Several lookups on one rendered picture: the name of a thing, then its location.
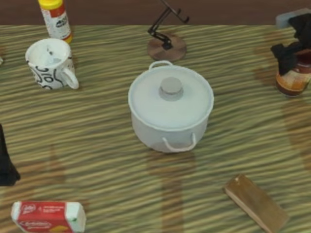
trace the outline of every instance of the mustard bottle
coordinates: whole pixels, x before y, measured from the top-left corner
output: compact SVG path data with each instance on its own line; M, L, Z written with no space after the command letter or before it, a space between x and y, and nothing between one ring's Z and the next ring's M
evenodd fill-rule
M63 0L38 0L49 36L72 41L72 33Z

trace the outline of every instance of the jar lid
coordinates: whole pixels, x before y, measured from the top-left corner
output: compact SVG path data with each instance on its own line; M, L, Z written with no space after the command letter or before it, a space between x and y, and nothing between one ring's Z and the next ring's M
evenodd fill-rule
M154 67L157 64L168 66ZM197 72L158 61L134 80L128 101L132 114L150 127L181 131L208 117L214 95L207 80Z

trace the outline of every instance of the pot handle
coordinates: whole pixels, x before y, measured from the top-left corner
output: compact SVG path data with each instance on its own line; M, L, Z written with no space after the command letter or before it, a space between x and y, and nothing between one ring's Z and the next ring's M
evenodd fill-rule
M173 66L173 64L169 61L163 60L163 61L156 61L156 62L152 62L149 66L149 70L151 70L155 65L159 65L159 64L167 64L169 66Z
M183 147L183 148L174 148L174 147L172 147L172 146L169 144L168 140L167 140L166 138L164 138L164 137L162 138L162 140L163 140L164 144L166 145L166 147L167 147L171 152L178 153L178 152L185 152L185 151L192 150L192 149L195 147L195 145L196 145L197 142L196 142L196 138L195 138L195 134L194 134L194 133L192 133L191 138L192 138L192 144L191 144L190 146L188 146L188 147Z

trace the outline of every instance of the glass jar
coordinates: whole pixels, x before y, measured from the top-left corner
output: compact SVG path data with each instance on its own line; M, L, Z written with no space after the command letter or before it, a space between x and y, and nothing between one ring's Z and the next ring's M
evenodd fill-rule
M303 50L296 55L296 67L285 75L276 75L277 89L290 97L299 96L308 87L311 79L311 50Z

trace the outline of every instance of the patterned mug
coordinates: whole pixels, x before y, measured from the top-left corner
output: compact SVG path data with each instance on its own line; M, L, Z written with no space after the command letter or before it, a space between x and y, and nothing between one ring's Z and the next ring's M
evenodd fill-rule
M54 90L66 85L79 88L67 42L55 38L39 40L27 49L25 58L36 83L42 88Z

